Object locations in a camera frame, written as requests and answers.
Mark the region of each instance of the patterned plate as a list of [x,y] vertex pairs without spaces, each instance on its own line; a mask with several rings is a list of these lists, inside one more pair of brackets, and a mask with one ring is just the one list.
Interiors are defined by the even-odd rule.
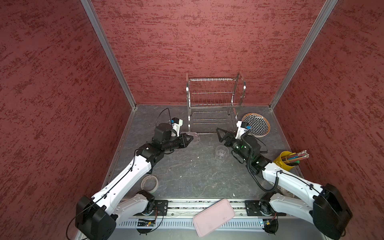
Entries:
[[255,137],[264,137],[271,130],[271,125],[268,120],[257,113],[246,114],[242,121],[251,126],[251,134]]

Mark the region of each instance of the metal wire rack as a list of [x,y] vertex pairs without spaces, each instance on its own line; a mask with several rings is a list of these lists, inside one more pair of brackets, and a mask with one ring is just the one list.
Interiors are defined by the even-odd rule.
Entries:
[[243,105],[246,89],[240,72],[235,78],[189,78],[187,73],[186,80],[189,131],[194,124],[236,124],[231,110],[237,121],[236,107]]

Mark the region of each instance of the red textured wall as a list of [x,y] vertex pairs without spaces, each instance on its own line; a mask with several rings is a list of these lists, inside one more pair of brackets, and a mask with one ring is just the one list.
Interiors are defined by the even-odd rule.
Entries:
[[138,103],[186,104],[190,77],[247,81],[269,104],[324,0],[93,0]]
[[64,239],[130,106],[79,0],[0,10],[0,239]]
[[383,66],[384,2],[339,0],[275,108],[304,177],[349,204],[345,239],[384,235]]

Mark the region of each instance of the clear plastic cup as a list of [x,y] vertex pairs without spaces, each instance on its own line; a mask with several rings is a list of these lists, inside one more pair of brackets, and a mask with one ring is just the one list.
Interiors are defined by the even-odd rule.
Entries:
[[228,157],[228,155],[229,155],[229,150],[228,150],[227,147],[225,147],[225,146],[218,146],[216,148],[215,159],[218,162],[224,162],[224,160]]

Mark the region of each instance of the aluminum frame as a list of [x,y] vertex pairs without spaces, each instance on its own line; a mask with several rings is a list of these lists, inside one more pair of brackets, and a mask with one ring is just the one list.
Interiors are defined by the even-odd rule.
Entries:
[[305,38],[299,52],[296,55],[296,58],[293,60],[293,63],[291,67],[289,68],[287,74],[285,75],[279,89],[277,90],[275,96],[273,97],[269,107],[271,110],[273,110],[277,103],[279,102],[281,96],[283,95],[285,89],[287,88],[288,84],[293,78],[293,75],[296,73],[297,69],[299,68],[301,62],[303,61],[304,57],[306,56],[307,52],[311,48],[313,42],[315,41],[317,35],[319,34],[320,30],[324,26],[324,23],[327,21],[329,15],[331,14],[333,8],[335,7],[338,0],[326,0],[324,3],[322,9],[319,12],[319,15],[317,16],[315,22],[312,25],[311,30],[309,31],[307,37]]
[[[212,206],[222,199],[217,198],[156,198],[156,201],[168,200],[167,215],[164,218],[193,218],[198,213]],[[248,216],[245,209],[245,201],[254,199],[228,199],[231,207],[235,212],[234,218],[254,219],[264,218],[269,219],[273,216]],[[131,216],[130,218],[142,218],[142,216]],[[292,215],[282,216],[279,218],[297,218]]]
[[121,71],[121,68],[116,59],[116,56],[113,53],[111,45],[108,42],[107,36],[105,35],[105,32],[103,30],[103,27],[101,26],[99,18],[97,17],[96,11],[92,5],[91,0],[80,0],[80,1],[85,9],[85,12],[88,15],[89,20],[91,21],[93,29],[95,30],[96,35],[99,38],[101,46],[103,47],[105,54],[107,55],[108,60],[111,63],[111,66],[116,74],[116,77],[120,82],[121,88],[123,89],[125,96],[129,101],[129,104],[131,105],[131,108],[132,109],[136,108],[135,99],[133,98],[133,95],[131,93],[131,90],[129,89],[128,83],[125,80],[124,74]]
[[105,180],[103,182],[103,186],[102,187],[107,186],[108,183],[110,183],[112,181],[113,172],[115,171],[116,165],[117,165],[119,157],[121,155],[122,148],[123,148],[124,143],[125,143],[125,141],[127,139],[129,130],[131,129],[133,118],[135,116],[136,111],[137,111],[137,107],[135,109],[132,109],[131,114],[129,115],[127,124],[125,125],[124,131],[123,131],[123,133],[121,135],[118,147],[116,148],[115,154],[114,154],[114,156],[112,158],[112,162],[111,162],[111,164],[109,166],[109,169],[108,169],[108,172],[107,172],[107,176],[105,177]]
[[[281,137],[281,140],[283,141],[283,144],[284,144],[285,149],[286,149],[287,151],[290,151],[290,152],[291,152],[291,151],[292,151],[292,150],[291,150],[291,147],[289,146],[289,143],[288,143],[287,139],[285,138],[284,132],[283,132],[283,130],[281,129],[280,123],[279,123],[279,121],[277,120],[277,117],[276,117],[276,115],[275,115],[275,112],[274,112],[273,110],[271,110],[271,109],[270,109],[270,111],[271,111],[273,120],[274,120],[275,123],[276,123],[277,131],[278,131],[278,133],[279,133],[279,135],[280,135],[280,137]],[[295,173],[296,176],[299,176],[299,177],[301,177],[301,178],[304,178],[304,177],[303,177],[303,173],[301,172],[299,166],[294,166],[293,169],[292,169],[292,171]]]

